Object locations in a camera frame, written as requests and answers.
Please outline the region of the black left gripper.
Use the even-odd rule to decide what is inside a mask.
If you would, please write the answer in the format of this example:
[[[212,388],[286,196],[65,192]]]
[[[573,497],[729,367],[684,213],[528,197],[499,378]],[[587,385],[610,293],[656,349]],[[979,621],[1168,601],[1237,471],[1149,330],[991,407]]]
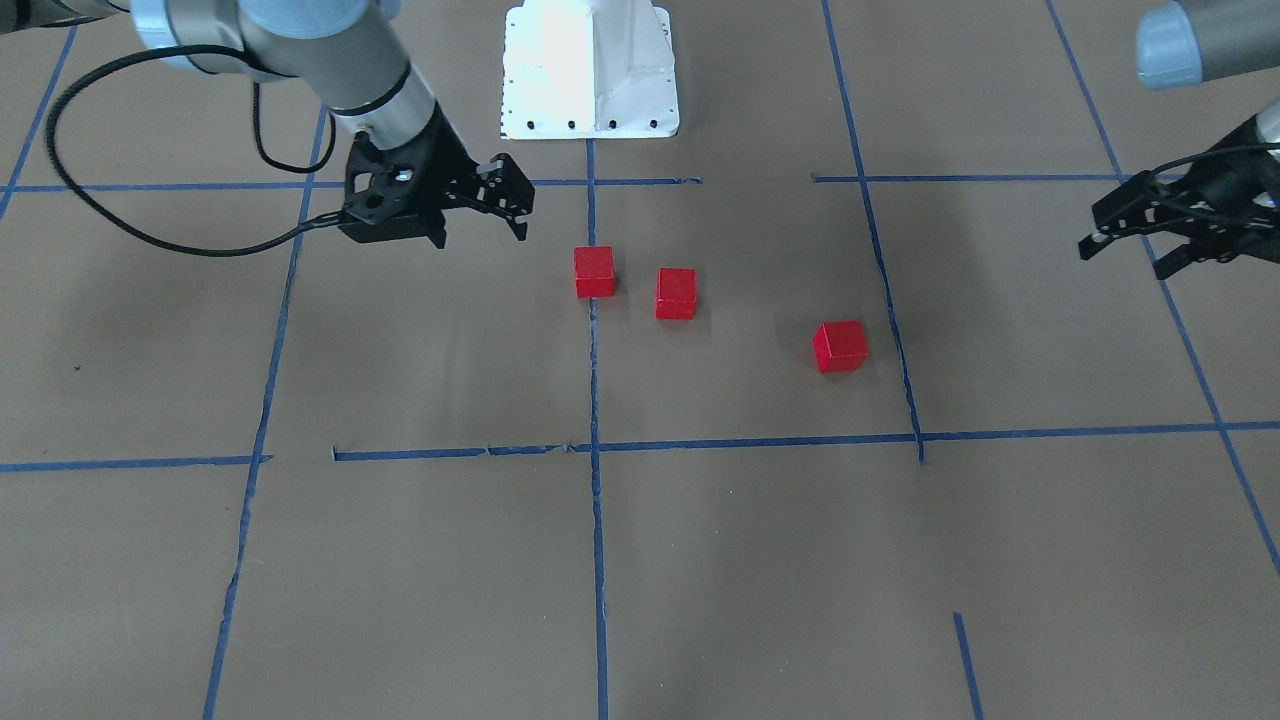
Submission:
[[[1188,202],[1228,219],[1258,222],[1263,228],[1207,231],[1152,263],[1158,281],[1197,263],[1229,263],[1240,255],[1276,263],[1277,210],[1266,213],[1254,199],[1266,193],[1277,201],[1277,154],[1235,150],[1277,142],[1277,132],[1260,128],[1260,119],[1253,115],[1221,138],[1211,147],[1221,154],[1193,161],[1183,179],[1164,183],[1153,172],[1140,172],[1094,201],[1092,229],[1078,242],[1079,259],[1088,261],[1121,238],[1183,229],[1189,217],[1172,206]]]

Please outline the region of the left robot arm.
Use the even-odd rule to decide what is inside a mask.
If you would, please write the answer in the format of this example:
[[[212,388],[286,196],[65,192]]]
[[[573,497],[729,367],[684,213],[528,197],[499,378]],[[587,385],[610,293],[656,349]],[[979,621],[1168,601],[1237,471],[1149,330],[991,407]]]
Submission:
[[[1147,88],[1192,87],[1279,65],[1276,1],[1170,1],[1135,32],[1135,67]],[[1076,247],[1088,261],[1133,236],[1184,241],[1153,263],[1166,281],[1198,263],[1279,255],[1279,104],[1270,102],[1210,149],[1142,170],[1091,208],[1093,228]]]

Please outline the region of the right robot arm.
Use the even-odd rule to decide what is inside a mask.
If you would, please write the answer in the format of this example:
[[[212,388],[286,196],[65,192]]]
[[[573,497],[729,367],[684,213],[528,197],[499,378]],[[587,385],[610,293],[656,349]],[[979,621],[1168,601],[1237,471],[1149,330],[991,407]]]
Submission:
[[[132,19],[143,49],[70,85],[50,106],[46,154],[64,186],[118,229],[156,249],[198,258],[243,258],[315,229],[335,227],[358,243],[425,238],[447,242],[445,213],[468,209],[500,218],[526,240],[535,188],[513,158],[475,161],[390,26],[396,1],[5,1],[3,32]],[[97,202],[68,172],[58,127],[70,101],[120,70],[156,60],[255,85],[302,79],[326,109],[330,129],[352,137],[344,200],[337,211],[242,249],[166,242]]]

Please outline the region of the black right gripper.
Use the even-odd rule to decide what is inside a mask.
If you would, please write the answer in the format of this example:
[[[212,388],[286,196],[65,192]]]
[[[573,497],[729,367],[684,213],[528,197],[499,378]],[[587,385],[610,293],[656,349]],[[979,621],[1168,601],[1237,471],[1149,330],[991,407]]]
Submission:
[[[425,237],[443,249],[444,211],[465,205],[500,218],[524,242],[535,197],[534,183],[509,154],[479,165],[436,106],[425,128],[399,147],[379,149],[365,129],[355,135],[338,228],[357,243]]]

